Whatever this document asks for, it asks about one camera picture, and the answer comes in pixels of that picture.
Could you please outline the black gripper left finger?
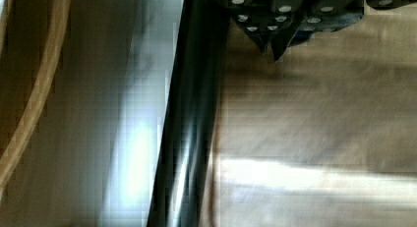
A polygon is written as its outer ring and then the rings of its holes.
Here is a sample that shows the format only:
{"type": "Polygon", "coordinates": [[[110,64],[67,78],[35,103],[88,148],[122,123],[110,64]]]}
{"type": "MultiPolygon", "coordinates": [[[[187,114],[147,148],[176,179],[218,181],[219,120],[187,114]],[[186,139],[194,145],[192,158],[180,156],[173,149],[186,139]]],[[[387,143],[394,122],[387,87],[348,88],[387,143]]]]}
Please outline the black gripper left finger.
{"type": "Polygon", "coordinates": [[[244,31],[262,53],[270,45],[277,24],[273,20],[274,0],[228,0],[231,19],[244,31]]]}

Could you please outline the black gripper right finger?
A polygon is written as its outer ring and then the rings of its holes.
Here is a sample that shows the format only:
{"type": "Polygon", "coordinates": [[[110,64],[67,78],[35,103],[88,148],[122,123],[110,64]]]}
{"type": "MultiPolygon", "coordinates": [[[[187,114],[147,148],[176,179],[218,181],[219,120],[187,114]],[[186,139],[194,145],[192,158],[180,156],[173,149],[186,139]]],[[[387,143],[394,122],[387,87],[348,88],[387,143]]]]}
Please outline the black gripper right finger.
{"type": "Polygon", "coordinates": [[[334,32],[358,23],[364,16],[364,0],[271,0],[279,17],[289,24],[271,41],[274,61],[289,46],[306,42],[315,32],[334,32]]]}

